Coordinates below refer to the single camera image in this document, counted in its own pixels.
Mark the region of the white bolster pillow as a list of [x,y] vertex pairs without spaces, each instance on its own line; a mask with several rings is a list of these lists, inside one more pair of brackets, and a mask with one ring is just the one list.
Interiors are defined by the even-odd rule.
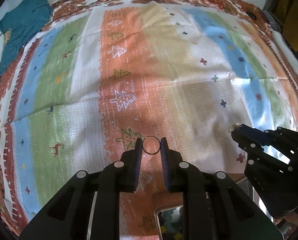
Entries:
[[298,76],[298,60],[294,56],[292,51],[288,48],[286,42],[284,41],[283,36],[278,31],[273,30],[272,37],[273,37],[274,41],[276,42],[276,44],[278,45],[278,47],[281,49],[281,51],[284,54],[284,56],[286,57],[287,61],[291,65],[292,69]]

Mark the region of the teal garment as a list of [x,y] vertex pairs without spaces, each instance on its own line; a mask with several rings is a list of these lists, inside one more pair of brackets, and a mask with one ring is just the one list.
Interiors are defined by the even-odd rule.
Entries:
[[5,45],[0,61],[0,76],[17,58],[21,48],[50,21],[53,9],[48,0],[22,0],[0,20]]

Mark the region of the silver pink metal tin box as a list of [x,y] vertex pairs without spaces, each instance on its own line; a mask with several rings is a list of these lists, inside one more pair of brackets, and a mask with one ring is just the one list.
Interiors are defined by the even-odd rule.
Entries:
[[160,191],[152,202],[160,239],[213,239],[205,191]]

